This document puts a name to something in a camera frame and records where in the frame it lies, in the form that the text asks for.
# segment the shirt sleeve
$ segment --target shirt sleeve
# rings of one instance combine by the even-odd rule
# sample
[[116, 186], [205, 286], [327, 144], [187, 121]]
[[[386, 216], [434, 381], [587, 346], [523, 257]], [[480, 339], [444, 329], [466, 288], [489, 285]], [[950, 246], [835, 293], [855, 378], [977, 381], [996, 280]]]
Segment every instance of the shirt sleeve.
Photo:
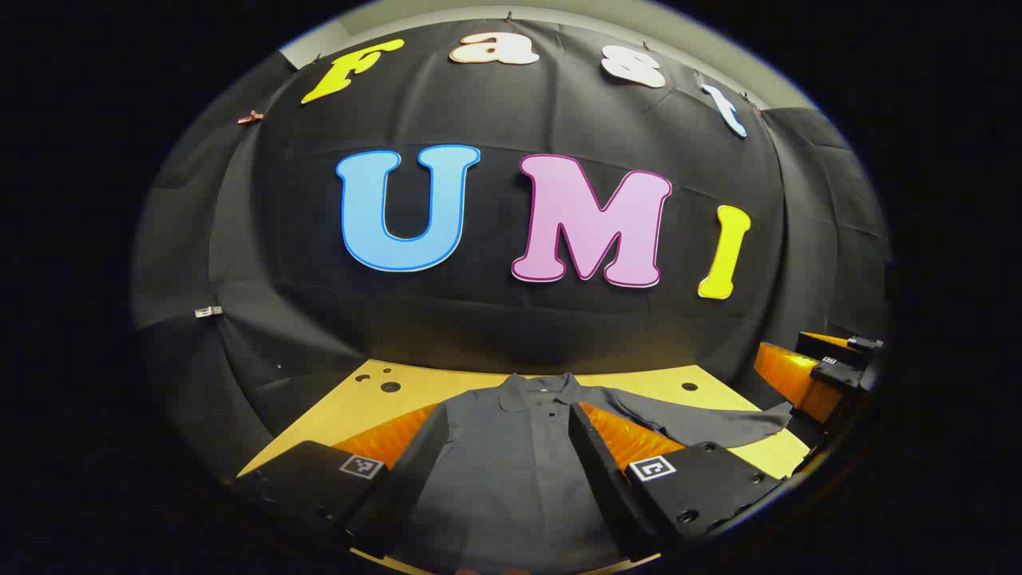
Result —
[[787, 402], [765, 412], [703, 410], [622, 390], [604, 389], [607, 402], [620, 416], [658, 431], [682, 445], [712, 441], [722, 447], [739, 447], [780, 432], [791, 420], [791, 404]]

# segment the shirt collar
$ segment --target shirt collar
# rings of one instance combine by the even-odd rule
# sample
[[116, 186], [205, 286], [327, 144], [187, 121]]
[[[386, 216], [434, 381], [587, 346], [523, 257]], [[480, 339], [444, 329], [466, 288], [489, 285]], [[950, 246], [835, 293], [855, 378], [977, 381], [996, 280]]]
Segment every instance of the shirt collar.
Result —
[[525, 390], [539, 391], [541, 389], [558, 392], [554, 401], [559, 401], [565, 405], [571, 405], [578, 401], [583, 393], [582, 386], [571, 374], [546, 376], [530, 380], [516, 374], [504, 380], [504, 383], [497, 388], [501, 410], [505, 412], [521, 412], [525, 409], [523, 392]]

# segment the letter u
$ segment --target letter u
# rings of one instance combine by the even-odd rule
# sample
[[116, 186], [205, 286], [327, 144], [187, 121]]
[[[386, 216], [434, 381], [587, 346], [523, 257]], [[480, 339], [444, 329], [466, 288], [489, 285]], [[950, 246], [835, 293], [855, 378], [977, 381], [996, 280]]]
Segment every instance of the letter u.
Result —
[[401, 155], [377, 150], [341, 159], [340, 226], [352, 256], [373, 269], [394, 272], [419, 271], [446, 259], [461, 240], [465, 176], [479, 157], [478, 149], [458, 144], [419, 152], [419, 163], [429, 167], [429, 225], [411, 238], [390, 235], [384, 215], [387, 176], [401, 163]]

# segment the pink letter m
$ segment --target pink letter m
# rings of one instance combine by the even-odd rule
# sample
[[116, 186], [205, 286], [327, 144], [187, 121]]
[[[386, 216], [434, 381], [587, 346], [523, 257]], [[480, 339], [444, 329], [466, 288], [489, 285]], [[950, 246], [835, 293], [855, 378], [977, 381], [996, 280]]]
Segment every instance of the pink letter m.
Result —
[[656, 247], [660, 213], [670, 195], [670, 182], [651, 172], [629, 172], [600, 204], [582, 165], [571, 157], [548, 153], [526, 155], [519, 163], [532, 179], [532, 217], [525, 254], [511, 273], [525, 281], [556, 281], [567, 269], [557, 258], [561, 230], [578, 277], [589, 279], [617, 239], [617, 256], [603, 276], [615, 285], [649, 287], [660, 280]]

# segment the gray shirt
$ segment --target gray shirt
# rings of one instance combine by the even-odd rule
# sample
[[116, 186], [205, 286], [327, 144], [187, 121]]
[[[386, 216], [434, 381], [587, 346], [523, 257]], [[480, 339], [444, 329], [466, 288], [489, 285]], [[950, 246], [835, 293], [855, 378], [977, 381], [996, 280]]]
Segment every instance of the gray shirt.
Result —
[[465, 392], [444, 402], [450, 435], [391, 557], [435, 573], [582, 573], [623, 561], [568, 439], [578, 401], [683, 445], [724, 447], [780, 432], [791, 410], [701, 410], [583, 387], [570, 374]]

